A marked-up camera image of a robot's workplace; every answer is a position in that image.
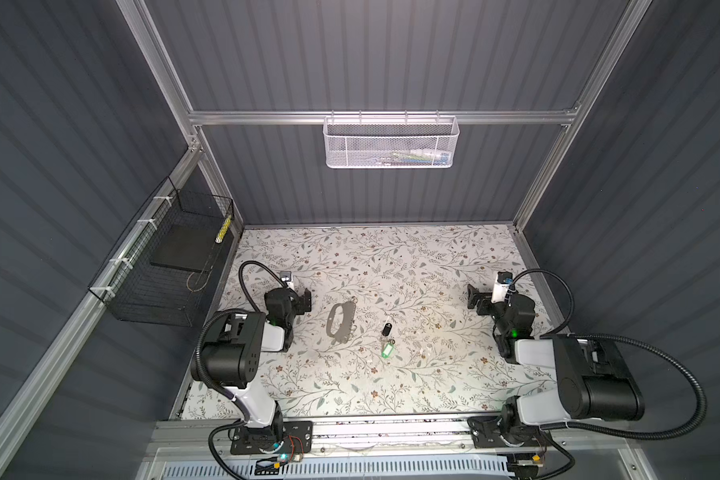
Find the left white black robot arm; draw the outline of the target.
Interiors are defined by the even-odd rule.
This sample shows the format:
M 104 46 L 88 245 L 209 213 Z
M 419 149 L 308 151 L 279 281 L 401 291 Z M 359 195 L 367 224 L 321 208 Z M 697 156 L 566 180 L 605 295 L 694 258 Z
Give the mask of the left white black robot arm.
M 231 402 L 241 418 L 227 431 L 232 455 L 263 454 L 283 460 L 311 451 L 313 424 L 287 421 L 258 378 L 264 353 L 285 353 L 298 315 L 311 310 L 311 292 L 293 290 L 292 274 L 278 273 L 281 285 L 265 294 L 266 311 L 217 312 L 201 331 L 191 376 Z

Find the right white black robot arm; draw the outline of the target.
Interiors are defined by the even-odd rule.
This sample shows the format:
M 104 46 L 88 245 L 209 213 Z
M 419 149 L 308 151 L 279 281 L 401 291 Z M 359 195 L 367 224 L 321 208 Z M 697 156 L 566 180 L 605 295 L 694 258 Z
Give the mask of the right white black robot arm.
M 552 371 L 550 391 L 515 395 L 488 421 L 491 433 L 506 445 L 519 447 L 543 425 L 572 420 L 636 421 L 645 402 L 623 356 L 612 340 L 578 340 L 552 330 L 533 337 L 536 303 L 516 290 L 516 277 L 496 274 L 493 288 L 482 292 L 467 286 L 467 308 L 493 321 L 492 338 L 499 356 L 509 364 Z

